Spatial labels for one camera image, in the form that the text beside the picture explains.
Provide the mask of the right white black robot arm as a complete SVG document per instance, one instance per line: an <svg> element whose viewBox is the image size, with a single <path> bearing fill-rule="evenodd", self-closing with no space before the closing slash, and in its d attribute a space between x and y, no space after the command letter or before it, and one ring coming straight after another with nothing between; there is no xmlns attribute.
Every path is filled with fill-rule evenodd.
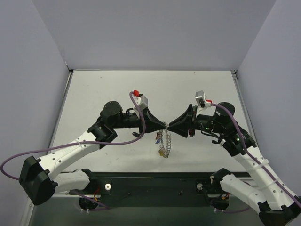
<svg viewBox="0 0 301 226"><path fill-rule="evenodd" d="M301 199L292 192L261 154L255 140L234 119L235 107L228 102L215 105L212 116L201 112L213 103L189 105L177 119L170 122L168 130L182 137L192 137L199 130L216 137L214 141L224 148L250 175L256 188L241 181L229 170L222 168L210 176L216 191L229 193L257 212L266 226L286 226L301 213Z"/></svg>

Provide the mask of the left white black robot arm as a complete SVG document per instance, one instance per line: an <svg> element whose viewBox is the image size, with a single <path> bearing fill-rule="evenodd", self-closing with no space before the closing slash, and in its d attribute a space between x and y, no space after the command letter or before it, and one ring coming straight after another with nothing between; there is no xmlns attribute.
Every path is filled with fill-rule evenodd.
<svg viewBox="0 0 301 226"><path fill-rule="evenodd" d="M165 129L165 123L153 116L140 97L134 99L134 113L123 113L116 101L105 104L97 121L74 141L36 159L28 157L23 162L19 183L34 205L41 205L53 194L82 190L90 194L96 189L96 178L85 170L63 174L62 171L86 155L104 148L116 137L115 129L138 128L140 133Z"/></svg>

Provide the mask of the metal ring disc with keyrings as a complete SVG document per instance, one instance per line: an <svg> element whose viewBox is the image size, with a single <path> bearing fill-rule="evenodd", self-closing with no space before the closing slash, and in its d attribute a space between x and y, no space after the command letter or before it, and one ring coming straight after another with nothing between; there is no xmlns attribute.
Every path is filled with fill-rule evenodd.
<svg viewBox="0 0 301 226"><path fill-rule="evenodd" d="M162 150L164 152L163 158L168 158L170 151L171 151L171 134L170 132L165 130L160 130L157 132L155 140L161 139L161 142L157 145L159 145L159 150Z"/></svg>

